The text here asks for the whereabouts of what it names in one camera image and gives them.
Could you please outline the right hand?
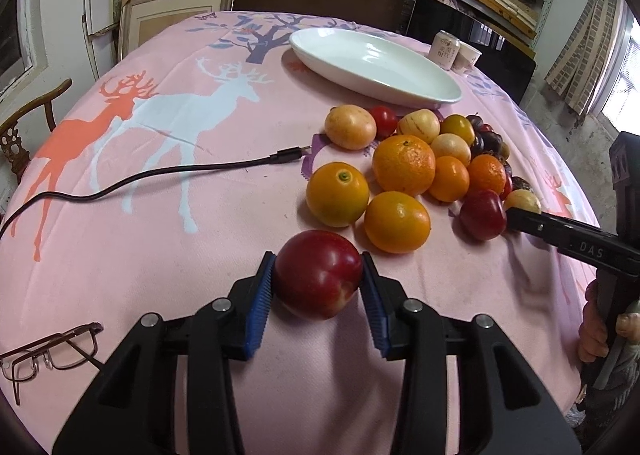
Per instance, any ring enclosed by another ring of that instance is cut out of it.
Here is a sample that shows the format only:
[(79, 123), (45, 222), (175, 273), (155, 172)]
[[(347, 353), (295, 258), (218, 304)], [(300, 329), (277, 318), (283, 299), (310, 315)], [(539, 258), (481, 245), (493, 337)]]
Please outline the right hand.
[[(577, 354), (582, 363), (592, 363), (599, 357), (608, 354), (608, 333), (605, 323), (598, 312), (598, 282), (592, 281), (585, 293), (586, 304), (582, 309), (582, 323), (580, 324), (578, 335)], [(630, 345), (639, 344), (639, 322), (638, 312), (628, 312), (620, 314), (616, 322), (616, 334), (625, 338)]]

